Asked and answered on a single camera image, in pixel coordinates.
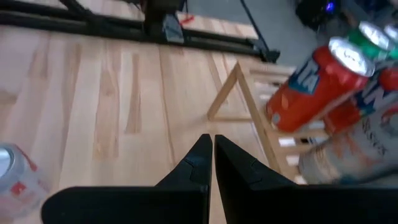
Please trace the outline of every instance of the black metal frame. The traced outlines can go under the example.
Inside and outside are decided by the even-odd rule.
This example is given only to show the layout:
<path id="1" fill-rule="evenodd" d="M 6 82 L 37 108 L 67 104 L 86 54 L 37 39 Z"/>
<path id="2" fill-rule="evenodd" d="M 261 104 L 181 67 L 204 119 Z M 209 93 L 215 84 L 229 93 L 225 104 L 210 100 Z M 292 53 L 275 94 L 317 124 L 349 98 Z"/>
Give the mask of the black metal frame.
<path id="1" fill-rule="evenodd" d="M 14 0 L 0 0 L 0 25 L 81 34 L 110 39 L 124 39 L 156 44 L 192 47 L 196 49 L 231 52 L 260 57 L 265 62 L 275 63 L 280 53 L 269 50 L 257 26 L 257 39 L 238 38 L 198 30 L 182 29 L 183 42 L 167 40 L 161 35 L 145 32 L 147 21 L 103 16 L 85 9 L 76 0 L 60 0 L 67 9 L 44 6 Z"/>

